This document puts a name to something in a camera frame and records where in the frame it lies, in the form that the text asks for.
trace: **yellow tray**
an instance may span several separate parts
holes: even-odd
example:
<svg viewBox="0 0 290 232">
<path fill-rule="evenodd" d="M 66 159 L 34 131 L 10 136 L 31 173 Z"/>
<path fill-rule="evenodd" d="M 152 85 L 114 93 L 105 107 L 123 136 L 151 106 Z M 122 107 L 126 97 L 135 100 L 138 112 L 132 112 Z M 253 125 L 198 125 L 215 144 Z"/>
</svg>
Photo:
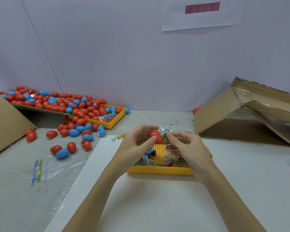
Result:
<svg viewBox="0 0 290 232">
<path fill-rule="evenodd" d="M 164 164 L 162 157 L 166 154 L 164 144 L 154 145 L 156 155 L 151 160 Z M 175 175 L 193 175 L 190 168 L 183 167 L 156 167 L 156 166 L 132 166 L 128 168 L 127 173 L 152 173 L 152 174 L 175 174 Z"/>
<path fill-rule="evenodd" d="M 116 106 L 111 106 L 111 105 L 104 105 L 105 107 L 116 107 Z M 126 110 L 124 107 L 116 107 L 119 109 L 123 109 L 118 115 L 116 115 L 116 117 L 109 123 L 107 122 L 103 122 L 103 121 L 97 121 L 97 120 L 91 120 L 91 119 L 86 119 L 88 123 L 91 124 L 99 124 L 99 125 L 103 125 L 104 128 L 107 129 L 112 129 L 112 127 L 126 114 Z"/>
</svg>

